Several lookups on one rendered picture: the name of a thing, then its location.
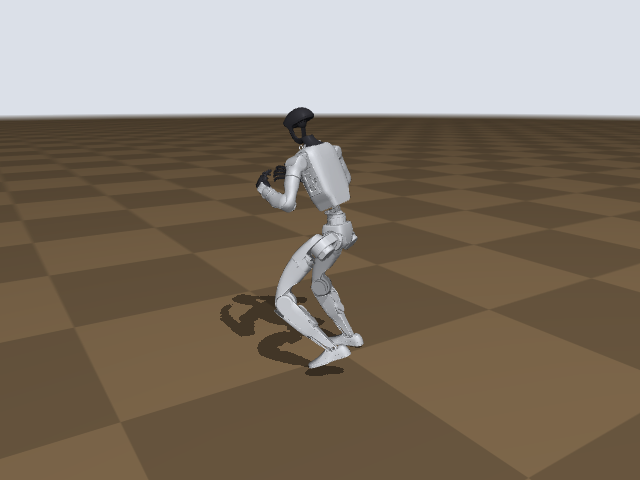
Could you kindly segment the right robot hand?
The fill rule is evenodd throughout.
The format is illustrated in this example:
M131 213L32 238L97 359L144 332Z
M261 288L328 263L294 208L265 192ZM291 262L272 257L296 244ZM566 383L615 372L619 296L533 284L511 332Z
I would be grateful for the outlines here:
M284 165L285 165L285 163L284 163ZM280 169L280 168L281 168L281 169ZM284 170L284 169L285 169L285 170ZM276 172L278 172L278 173L276 173ZM285 172L285 173L279 173L279 172ZM285 179L286 168L285 168L285 166L280 166L280 165L279 165L279 166L277 166L277 167L276 167L276 170L274 170L274 172L273 172L273 173L274 173L274 175L273 175L274 182L275 182L276 180L278 180L278 179ZM278 177L276 177L276 178L275 178L275 176L278 176ZM300 182L302 182L302 181L301 181L301 179L300 179Z

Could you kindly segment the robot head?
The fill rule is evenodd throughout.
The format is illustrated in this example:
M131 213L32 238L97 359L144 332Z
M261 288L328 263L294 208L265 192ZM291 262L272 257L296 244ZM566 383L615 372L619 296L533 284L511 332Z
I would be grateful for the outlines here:
M306 144L306 147L315 146L319 144L323 144L317 140L313 134L306 136L306 124L309 120L314 117L314 114L311 110L300 107L292 110L285 118L283 125L288 128L293 140L298 144ZM297 138L293 128L301 128L302 138Z

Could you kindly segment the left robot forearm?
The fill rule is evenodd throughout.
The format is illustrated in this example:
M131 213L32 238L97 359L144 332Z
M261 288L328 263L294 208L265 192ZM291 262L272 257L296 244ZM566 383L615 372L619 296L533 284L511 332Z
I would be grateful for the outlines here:
M275 189L266 186L263 182L257 188L257 191L262 195L263 199L266 199L270 205L274 208L281 208L286 203L286 196Z

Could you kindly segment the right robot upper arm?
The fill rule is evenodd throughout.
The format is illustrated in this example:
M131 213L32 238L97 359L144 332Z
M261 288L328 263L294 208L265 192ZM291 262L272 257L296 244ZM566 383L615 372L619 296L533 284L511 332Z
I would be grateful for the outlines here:
M344 159L343 159L343 157L342 157L342 150L341 150L340 146L337 146L337 145L333 145L333 146L334 146L334 148L336 149L336 152L337 152L338 157L339 157L339 159L340 159L340 162L341 162L341 164L342 164L342 167L343 167L343 170L344 170L344 172L345 172L345 175L346 175L346 178L347 178L348 184L350 184L350 182L351 182L351 175L350 175L350 173L349 173L349 171L348 171L348 168L347 168L347 166L346 166L346 164L345 164L345 162L344 162Z

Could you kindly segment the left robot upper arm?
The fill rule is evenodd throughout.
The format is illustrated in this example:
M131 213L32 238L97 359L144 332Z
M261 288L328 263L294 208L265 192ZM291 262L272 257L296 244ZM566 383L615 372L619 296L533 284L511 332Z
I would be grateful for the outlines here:
M295 210L296 196L299 189L301 174L307 169L307 166L306 153L299 153L287 159L285 163L286 174L284 180L284 195L287 200L285 205L279 209L287 213Z

